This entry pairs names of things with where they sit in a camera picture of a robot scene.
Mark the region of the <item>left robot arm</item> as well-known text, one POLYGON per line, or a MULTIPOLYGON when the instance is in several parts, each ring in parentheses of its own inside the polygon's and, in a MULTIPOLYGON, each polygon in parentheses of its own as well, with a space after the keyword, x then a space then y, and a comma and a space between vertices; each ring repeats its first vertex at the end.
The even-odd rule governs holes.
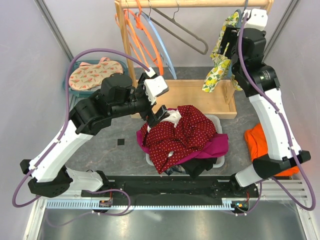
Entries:
POLYGON ((90 191, 99 197, 110 191, 109 181, 102 171, 77 171, 65 166, 70 157, 102 129, 110 127, 112 119, 139 114, 152 128, 168 117, 162 105, 157 112, 152 108, 156 98, 169 91, 162 76, 149 77, 143 73, 138 86, 124 74, 114 73, 102 81, 100 89, 90 97, 80 100, 70 111, 68 125, 61 130, 54 147, 38 163, 38 158, 22 160, 23 173, 32 170, 28 187, 31 193, 47 198, 57 197, 67 191, 90 191))

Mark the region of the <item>grey hanger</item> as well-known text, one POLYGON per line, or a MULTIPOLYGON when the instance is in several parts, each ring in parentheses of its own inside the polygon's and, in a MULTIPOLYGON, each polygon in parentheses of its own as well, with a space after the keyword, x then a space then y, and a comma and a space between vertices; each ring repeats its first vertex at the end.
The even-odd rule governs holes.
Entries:
POLYGON ((170 35, 172 35, 173 37, 175 37, 176 39, 178 39, 179 41, 181 41, 182 43, 184 43, 185 45, 187 45, 188 47, 190 47, 191 49, 195 50, 196 52, 198 52, 201 55, 206 55, 208 50, 209 50, 209 46, 207 44, 207 42, 200 38, 198 35, 196 35, 194 32, 190 31, 188 28, 184 27, 183 25, 181 25, 180 23, 178 23, 175 20, 175 15, 176 13, 179 12, 180 10, 180 3, 178 0, 175 1, 176 5, 177 5, 177 10, 173 13, 172 17, 169 17, 168 15, 164 14, 162 11, 158 10, 155 7, 152 7, 151 1, 148 1, 148 5, 149 5, 149 11, 151 12, 152 10, 154 12, 156 12, 157 14, 159 14, 161 17, 163 17, 164 19, 166 19, 167 21, 169 21, 171 24, 173 24, 174 26, 176 26, 177 28, 179 28, 180 30, 182 30, 183 32, 185 32, 186 34, 190 35, 191 37, 193 37, 195 40, 197 40, 198 42, 202 43, 204 46, 204 49, 201 50, 199 48, 197 48, 195 45, 191 44, 190 42, 186 41, 184 38, 182 38, 181 36, 179 36, 178 34, 176 34, 175 32, 171 31, 170 29, 168 29, 167 27, 165 27, 163 24, 161 24, 160 22, 158 22, 157 20, 155 20, 152 17, 149 17, 150 20, 155 23, 157 26, 159 26, 160 28, 162 28, 164 31, 166 31, 167 33, 169 33, 170 35))

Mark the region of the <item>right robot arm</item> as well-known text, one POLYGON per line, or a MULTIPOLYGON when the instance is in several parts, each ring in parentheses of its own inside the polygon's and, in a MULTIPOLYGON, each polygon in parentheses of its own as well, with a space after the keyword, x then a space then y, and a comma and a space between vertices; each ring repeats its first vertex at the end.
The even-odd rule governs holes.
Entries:
POLYGON ((265 35, 264 30, 228 25, 218 48, 231 61, 232 74, 256 111, 267 143, 266 154, 232 176, 229 191, 235 197, 247 186, 311 159, 291 131, 276 71, 263 62, 265 35))

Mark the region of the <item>slate blue hanger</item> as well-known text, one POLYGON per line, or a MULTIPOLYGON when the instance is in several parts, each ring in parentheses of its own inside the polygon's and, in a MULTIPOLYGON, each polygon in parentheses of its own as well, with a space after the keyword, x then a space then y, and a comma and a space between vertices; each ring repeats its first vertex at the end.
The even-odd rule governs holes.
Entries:
MULTIPOLYGON (((241 25, 242 25, 242 19, 243 19, 243 14, 244 14, 244 11, 247 9, 248 7, 248 0, 245 0, 245 3, 244 3, 244 8, 243 10, 240 10, 240 9, 237 9, 236 12, 238 13, 238 21, 237 21, 237 24, 235 25, 237 28, 240 28, 241 25)), ((227 75, 226 77, 229 79, 231 78, 232 76, 232 63, 230 63, 229 67, 228 67, 228 72, 227 72, 227 75)))

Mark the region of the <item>black pleated skirt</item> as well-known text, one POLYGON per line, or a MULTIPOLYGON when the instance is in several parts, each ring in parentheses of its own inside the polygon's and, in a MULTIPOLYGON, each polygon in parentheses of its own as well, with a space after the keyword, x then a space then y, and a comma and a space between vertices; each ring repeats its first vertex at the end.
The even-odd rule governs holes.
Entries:
POLYGON ((193 180, 196 179, 203 171, 209 171, 217 162, 217 157, 210 158, 192 158, 181 164, 187 175, 193 180))

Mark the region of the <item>light blue hanger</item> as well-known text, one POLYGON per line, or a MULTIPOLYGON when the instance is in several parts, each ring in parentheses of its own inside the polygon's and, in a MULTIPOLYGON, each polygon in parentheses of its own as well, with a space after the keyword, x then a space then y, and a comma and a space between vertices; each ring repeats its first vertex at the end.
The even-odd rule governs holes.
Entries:
POLYGON ((163 70, 164 70, 164 66, 167 66, 169 72, 171 73, 171 75, 173 77, 173 79, 176 80, 177 79, 177 74, 176 74, 175 68, 173 66, 173 63, 171 61, 171 58, 169 56, 169 53, 167 51, 167 48, 166 48, 162 38, 160 37, 156 27, 153 25, 153 23, 152 23, 152 21, 150 19, 150 16, 147 15, 146 13, 144 13, 143 11, 142 11, 142 15, 143 16, 141 17, 141 19, 144 19, 146 21, 147 25, 151 28, 151 30, 153 31, 153 33, 155 35, 156 40, 158 41, 158 43, 160 45, 160 48, 161 48, 162 52, 163 52, 163 54, 162 54, 159 51, 159 49, 157 48, 159 53, 160 53, 160 56, 162 58, 163 70))

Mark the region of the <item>magenta skirt grey lining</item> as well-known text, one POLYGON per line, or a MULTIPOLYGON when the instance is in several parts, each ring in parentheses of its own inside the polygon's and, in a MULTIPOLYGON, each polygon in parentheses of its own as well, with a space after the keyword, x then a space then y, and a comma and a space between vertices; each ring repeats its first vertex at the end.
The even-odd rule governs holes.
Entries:
POLYGON ((225 133, 216 133, 201 151, 195 151, 182 158, 175 165, 180 165, 191 159, 209 159, 223 157, 229 151, 229 138, 225 133))

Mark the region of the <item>red polka dot skirt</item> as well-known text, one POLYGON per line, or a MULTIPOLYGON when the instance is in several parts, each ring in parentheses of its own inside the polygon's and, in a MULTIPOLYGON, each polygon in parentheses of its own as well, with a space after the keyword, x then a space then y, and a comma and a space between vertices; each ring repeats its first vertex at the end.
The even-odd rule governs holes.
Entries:
POLYGON ((158 174, 201 151, 217 133, 214 123, 193 105, 178 106, 173 112, 180 114, 177 123, 163 120, 151 129, 144 124, 136 132, 158 174))

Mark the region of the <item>lemon print garment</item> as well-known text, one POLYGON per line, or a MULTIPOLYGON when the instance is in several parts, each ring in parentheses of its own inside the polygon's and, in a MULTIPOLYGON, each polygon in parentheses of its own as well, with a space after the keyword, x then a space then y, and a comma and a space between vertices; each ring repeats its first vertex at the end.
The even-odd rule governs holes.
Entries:
POLYGON ((236 91, 243 90, 235 80, 234 74, 231 73, 231 60, 226 57, 226 50, 224 50, 223 53, 219 53, 219 49, 227 26, 238 27, 241 23, 242 17, 241 11, 239 9, 225 19, 218 36, 218 40, 210 54, 210 58, 213 62, 213 68, 209 71, 204 80, 203 86, 201 88, 202 91, 206 93, 212 93, 218 83, 225 77, 230 77, 233 88, 236 91))

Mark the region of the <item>navy plaid skirt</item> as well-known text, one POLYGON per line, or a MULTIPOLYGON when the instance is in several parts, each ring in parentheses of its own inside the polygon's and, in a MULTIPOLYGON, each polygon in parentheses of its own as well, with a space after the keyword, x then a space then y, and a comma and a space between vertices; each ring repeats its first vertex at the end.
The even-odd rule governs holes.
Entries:
POLYGON ((168 176, 172 175, 173 173, 178 173, 183 175, 187 174, 186 170, 181 165, 173 165, 168 169, 166 169, 164 173, 167 174, 168 176))

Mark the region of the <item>orange plastic hanger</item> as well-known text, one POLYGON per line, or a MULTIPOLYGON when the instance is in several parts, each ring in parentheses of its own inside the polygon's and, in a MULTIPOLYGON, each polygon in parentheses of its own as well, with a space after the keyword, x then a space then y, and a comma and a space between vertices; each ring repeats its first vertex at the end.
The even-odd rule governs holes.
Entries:
POLYGON ((138 37, 138 35, 136 34, 136 31, 135 31, 135 29, 142 30, 144 32, 144 34, 149 38, 151 45, 153 47, 155 46, 155 44, 154 44, 154 42, 153 42, 148 30, 146 29, 146 27, 141 22, 141 14, 142 14, 141 7, 139 7, 139 12, 138 13, 134 13, 133 11, 131 11, 129 9, 117 10, 116 12, 117 12, 117 14, 115 15, 115 20, 116 20, 117 24, 120 25, 119 24, 119 21, 120 21, 119 13, 121 13, 120 15, 123 16, 125 27, 126 27, 126 30, 127 30, 127 34, 131 37, 131 39, 133 40, 133 43, 139 49, 140 54, 141 54, 141 56, 142 56, 142 58, 144 60, 145 65, 147 67, 149 67, 149 64, 148 64, 146 56, 145 56, 145 54, 143 52, 143 49, 149 55, 150 58, 152 58, 152 56, 149 53, 149 51, 146 48, 146 46, 141 41, 141 39, 138 37), (130 15, 132 15, 133 18, 134 18, 135 27, 130 21, 130 15))

